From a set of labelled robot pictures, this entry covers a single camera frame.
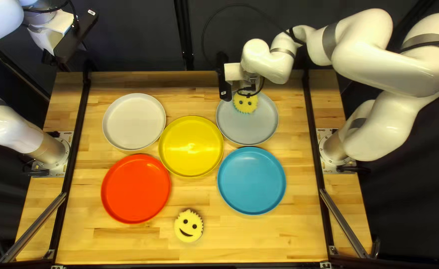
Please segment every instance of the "metal mounting plate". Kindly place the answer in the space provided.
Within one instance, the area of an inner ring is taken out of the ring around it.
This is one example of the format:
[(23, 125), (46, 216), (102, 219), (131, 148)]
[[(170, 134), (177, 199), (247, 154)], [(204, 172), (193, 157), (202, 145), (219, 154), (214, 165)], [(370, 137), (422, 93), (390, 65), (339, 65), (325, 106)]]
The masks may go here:
[[(318, 146), (321, 144), (322, 138), (328, 135), (332, 135), (335, 131), (337, 131), (337, 128), (316, 128), (316, 135), (318, 136)], [(329, 162), (326, 162), (322, 156), (321, 156), (321, 166), (322, 166), (321, 169), (323, 175), (355, 173), (355, 172), (337, 172), (336, 171), (337, 166), (334, 164), (330, 164)], [(344, 166), (356, 166), (356, 160), (349, 158), (349, 161), (345, 163)]]
[(65, 155), (60, 160), (58, 164), (46, 165), (42, 162), (35, 161), (32, 163), (32, 170), (48, 168), (48, 176), (32, 176), (33, 178), (63, 178), (65, 176), (65, 170), (67, 169), (68, 156), (70, 151), (70, 146), (73, 139), (73, 131), (59, 131), (60, 137), (56, 137), (65, 146)]

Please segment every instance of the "wooden table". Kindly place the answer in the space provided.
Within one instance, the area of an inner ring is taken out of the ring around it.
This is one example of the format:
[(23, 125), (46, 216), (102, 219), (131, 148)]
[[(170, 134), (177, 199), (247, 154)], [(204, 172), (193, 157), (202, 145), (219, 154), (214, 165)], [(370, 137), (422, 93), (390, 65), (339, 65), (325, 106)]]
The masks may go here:
[[(60, 264), (128, 263), (236, 263), (310, 262), (327, 259), (324, 231), (313, 169), (301, 71), (294, 71), (284, 85), (267, 82), (263, 92), (276, 104), (276, 134), (259, 147), (271, 152), (287, 176), (281, 204), (261, 216), (246, 216), (229, 208), (216, 186), (218, 168), (201, 179), (171, 175), (172, 192), (165, 208), (141, 224), (123, 224), (104, 210), (100, 187), (108, 169), (127, 156), (104, 138), (102, 118), (109, 105), (122, 95), (142, 92), (158, 99), (167, 124), (187, 115), (216, 122), (219, 103), (214, 72), (98, 72), (85, 113), (78, 158), (67, 213), (58, 249)], [(338, 128), (344, 123), (341, 97), (334, 71), (310, 73), (312, 100), (318, 128)], [(74, 129), (81, 73), (58, 73), (45, 121), (45, 131)], [(240, 145), (224, 139), (224, 155)], [(157, 142), (141, 150), (158, 157)], [(58, 195), (62, 179), (32, 179), (17, 237)], [(369, 251), (372, 245), (363, 199), (356, 175), (325, 175), (332, 199)], [(186, 208), (204, 219), (204, 234), (196, 243), (179, 241), (173, 222)], [(17, 260), (41, 258), (48, 249), (54, 216), (19, 254)], [(353, 254), (346, 237), (331, 215), (335, 246)]]

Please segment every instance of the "black backdrop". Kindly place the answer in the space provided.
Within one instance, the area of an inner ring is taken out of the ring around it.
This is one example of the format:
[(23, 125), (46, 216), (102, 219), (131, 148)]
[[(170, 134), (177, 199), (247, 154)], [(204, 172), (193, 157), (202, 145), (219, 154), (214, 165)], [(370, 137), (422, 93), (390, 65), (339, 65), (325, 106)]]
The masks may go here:
[[(248, 3), (264, 10), (284, 27), (307, 24), (323, 27), (367, 8), (387, 10), (397, 25), (417, 0), (189, 0), (194, 65), (210, 69), (200, 50), (200, 36), (207, 18), (231, 3)], [(88, 54), (100, 71), (183, 70), (181, 46), (171, 0), (74, 0), (77, 11), (92, 8), (100, 19), (87, 39)], [(427, 13), (439, 11), (439, 0)], [(206, 51), (213, 58), (219, 50), (238, 61), (243, 44), (251, 38), (271, 42), (277, 34), (252, 11), (231, 9), (218, 15), (206, 34)], [(40, 64), (41, 51), (24, 28), (0, 40), (2, 49), (47, 91), (55, 80), (54, 67)], [(72, 61), (79, 70), (81, 61)], [(346, 115), (380, 92), (362, 84), (347, 90), (340, 85)], [(47, 105), (28, 86), (0, 64), (0, 95), (25, 118), (41, 126)], [(420, 112), (408, 141), (388, 156), (363, 163), (373, 173), (360, 176), (371, 232), (382, 239), (381, 255), (439, 258), (439, 100)], [(0, 237), (14, 240), (28, 178), (20, 175), (17, 154), (0, 147)]]

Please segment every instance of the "light gray plate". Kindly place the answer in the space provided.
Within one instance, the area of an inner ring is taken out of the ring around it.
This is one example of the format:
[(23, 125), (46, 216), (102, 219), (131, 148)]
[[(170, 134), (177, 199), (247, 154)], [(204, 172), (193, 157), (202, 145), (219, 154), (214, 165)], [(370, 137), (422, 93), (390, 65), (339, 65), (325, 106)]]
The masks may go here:
[(219, 102), (216, 124), (230, 141), (241, 145), (257, 145), (276, 132), (279, 116), (275, 103), (263, 93), (258, 94), (258, 108), (251, 114), (236, 110), (233, 101)]

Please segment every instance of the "yellow sponge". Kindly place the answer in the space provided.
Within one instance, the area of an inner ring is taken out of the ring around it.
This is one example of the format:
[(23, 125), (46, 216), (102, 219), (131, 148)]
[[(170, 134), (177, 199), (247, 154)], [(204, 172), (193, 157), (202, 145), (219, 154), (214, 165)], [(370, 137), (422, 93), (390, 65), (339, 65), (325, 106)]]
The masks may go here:
[(239, 112), (251, 114), (258, 108), (258, 96), (247, 97), (236, 92), (233, 96), (233, 105)]

